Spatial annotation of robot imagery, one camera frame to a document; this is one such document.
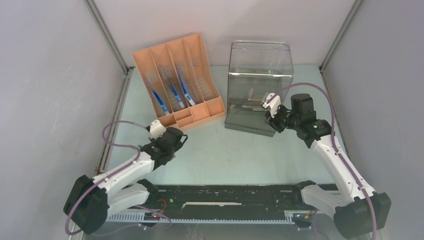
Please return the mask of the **blue folder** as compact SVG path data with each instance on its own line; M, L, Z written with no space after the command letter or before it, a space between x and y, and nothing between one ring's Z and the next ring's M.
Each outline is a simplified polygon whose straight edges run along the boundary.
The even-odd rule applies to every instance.
M182 92L183 92L185 99L187 100L187 102L190 106L195 106L196 103L193 100L193 98L191 97L191 95L190 95L190 93L187 89L187 84L185 83L185 80L183 78L183 74L181 73L179 68L176 68L176 71L177 71L177 76L178 76L178 79L179 79L179 82L180 82L180 85L181 85L181 89L182 89Z
M179 104L180 108L184 109L185 105L183 103L183 100L182 100L177 88L175 87L175 85L173 84L173 82L171 81L171 79L169 77L167 77L167 81L168 81L167 86L168 86L169 90L174 95L174 97L175 97L177 103Z
M164 103L164 101L162 100L162 98L160 97L160 95L153 90L152 88L149 88L149 90L153 93L156 101L158 102L159 106L161 107L162 111L164 112L165 115L169 115L170 112L166 106L166 104Z

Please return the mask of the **grey transparent drawer unit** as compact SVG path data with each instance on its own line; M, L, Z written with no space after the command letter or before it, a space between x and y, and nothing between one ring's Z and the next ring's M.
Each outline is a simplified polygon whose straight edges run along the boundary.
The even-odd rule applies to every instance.
M262 102L266 93L278 93L292 84L294 67L291 48L279 41L235 40L231 44L224 126L230 130L272 137Z

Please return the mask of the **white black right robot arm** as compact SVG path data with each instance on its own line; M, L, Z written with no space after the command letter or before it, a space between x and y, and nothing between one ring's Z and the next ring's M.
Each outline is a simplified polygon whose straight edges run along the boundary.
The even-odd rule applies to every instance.
M333 179L339 196L323 190L311 180L295 185L291 204L297 209L312 206L334 220L336 229L345 239L381 230L385 227L391 199L375 189L356 170L343 151L332 127L317 119L312 97L307 93L291 96L291 109L286 108L275 93L262 99L267 124L276 132L294 130L308 149L319 157Z

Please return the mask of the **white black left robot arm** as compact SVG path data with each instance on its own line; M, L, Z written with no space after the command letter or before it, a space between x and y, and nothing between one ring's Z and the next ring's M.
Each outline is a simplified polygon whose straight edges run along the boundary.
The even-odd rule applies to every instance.
M158 202L157 188L142 177L166 165L184 145L188 136L174 127L153 133L150 142L136 154L103 174L78 177L64 204L65 232L72 235L70 222L85 234L96 232L106 220L136 205L153 208Z

